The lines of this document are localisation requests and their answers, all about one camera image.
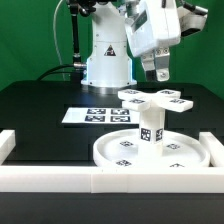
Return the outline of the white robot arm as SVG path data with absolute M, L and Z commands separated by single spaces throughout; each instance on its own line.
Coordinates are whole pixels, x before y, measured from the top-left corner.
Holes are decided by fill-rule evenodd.
M 123 0 L 96 4 L 92 16 L 93 48 L 82 86 L 114 94 L 134 86 L 134 57 L 139 57 L 148 80 L 169 79 L 169 48 L 180 42 L 175 0 Z

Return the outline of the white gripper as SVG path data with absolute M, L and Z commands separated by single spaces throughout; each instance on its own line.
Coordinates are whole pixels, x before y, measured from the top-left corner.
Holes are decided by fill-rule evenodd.
M 167 81 L 170 52 L 168 48 L 180 42 L 181 31 L 175 0 L 140 0 L 138 16 L 125 21 L 125 30 L 132 55 L 141 57 L 147 81 Z M 155 50 L 154 56 L 148 53 Z

